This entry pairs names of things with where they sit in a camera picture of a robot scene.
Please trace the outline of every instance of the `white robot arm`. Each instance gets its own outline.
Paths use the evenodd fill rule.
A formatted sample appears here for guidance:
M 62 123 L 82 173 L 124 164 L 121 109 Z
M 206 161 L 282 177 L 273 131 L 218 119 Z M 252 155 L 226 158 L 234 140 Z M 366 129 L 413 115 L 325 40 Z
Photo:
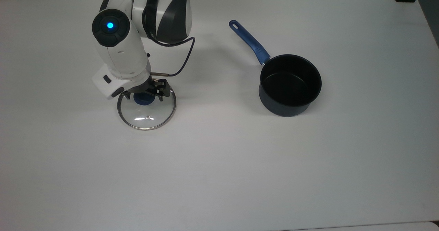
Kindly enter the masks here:
M 179 43 L 188 37 L 191 26 L 189 0 L 104 0 L 92 31 L 105 65 L 93 76 L 93 83 L 107 99 L 126 91 L 158 95 L 161 90 L 169 96 L 166 81 L 158 89 L 153 87 L 141 37 Z

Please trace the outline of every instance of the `white table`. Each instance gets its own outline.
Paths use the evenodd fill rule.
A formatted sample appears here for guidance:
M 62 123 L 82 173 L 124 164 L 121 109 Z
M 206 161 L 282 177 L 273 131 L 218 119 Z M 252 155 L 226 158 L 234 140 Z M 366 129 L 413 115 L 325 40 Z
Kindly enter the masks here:
M 439 50 L 419 4 L 191 0 L 197 42 L 177 110 L 125 125 L 91 82 L 102 0 L 0 0 L 0 227 L 268 231 L 439 219 Z M 258 97 L 229 28 L 320 71 L 297 117 Z M 189 45 L 144 40 L 154 71 Z
M 320 231 L 439 231 L 439 227 L 431 222 L 398 223 L 388 225 L 368 225 L 343 228 L 324 228 Z

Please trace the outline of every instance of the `pot handle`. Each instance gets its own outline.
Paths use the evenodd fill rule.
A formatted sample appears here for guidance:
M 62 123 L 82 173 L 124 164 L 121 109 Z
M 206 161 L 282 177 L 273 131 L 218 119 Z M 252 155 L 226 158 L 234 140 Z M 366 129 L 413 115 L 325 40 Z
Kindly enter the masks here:
M 270 59 L 270 55 L 262 47 L 262 45 L 236 20 L 230 21 L 229 26 L 237 35 L 239 35 L 239 37 L 241 37 L 241 39 L 243 39 L 245 43 L 247 43 L 247 45 L 250 46 L 250 48 L 256 54 L 260 64 L 263 65 L 267 60 Z

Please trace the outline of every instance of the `saucepan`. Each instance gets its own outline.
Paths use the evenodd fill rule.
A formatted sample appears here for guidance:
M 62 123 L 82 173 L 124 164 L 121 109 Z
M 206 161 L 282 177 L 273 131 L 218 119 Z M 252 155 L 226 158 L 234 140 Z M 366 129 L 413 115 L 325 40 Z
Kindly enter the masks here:
M 301 56 L 283 54 L 271 58 L 262 45 L 237 21 L 230 28 L 246 42 L 263 65 L 259 98 L 272 113 L 292 117 L 304 112 L 322 88 L 317 68 Z

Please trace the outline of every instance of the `cable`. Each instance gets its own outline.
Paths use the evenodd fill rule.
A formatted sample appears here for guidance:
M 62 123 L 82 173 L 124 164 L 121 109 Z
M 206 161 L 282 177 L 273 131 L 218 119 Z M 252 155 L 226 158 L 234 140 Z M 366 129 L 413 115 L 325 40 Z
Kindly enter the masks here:
M 188 39 L 186 39 L 186 40 L 184 40 L 184 41 L 182 41 L 182 42 L 178 42 L 178 43 L 175 43 L 175 44 L 163 44 L 163 43 L 161 43 L 161 42 L 158 42 L 158 41 L 157 41 L 156 39 L 154 39 L 154 38 L 152 39 L 152 41 L 154 41 L 155 43 L 157 43 L 157 44 L 159 44 L 159 45 L 166 46 L 166 47 L 178 46 L 178 45 L 184 44 L 184 43 L 186 43 L 186 42 L 188 42 L 188 41 L 192 41 L 191 48 L 189 49 L 189 52 L 188 52 L 188 56 L 186 56 L 185 62 L 183 63 L 183 65 L 182 65 L 182 67 L 180 68 L 180 70 L 177 71 L 177 73 L 174 73 L 174 74 L 167 74 L 167 73 L 156 73 L 156 72 L 151 72 L 151 75 L 154 75 L 154 76 L 161 76 L 161 77 L 174 77 L 174 76 L 177 76 L 177 75 L 183 70 L 183 68 L 185 67 L 186 63 L 188 62 L 189 57 L 191 56 L 191 52 L 192 52 L 192 49 L 193 49 L 193 45 L 195 44 L 195 37 L 190 37 L 190 38 L 188 38 Z

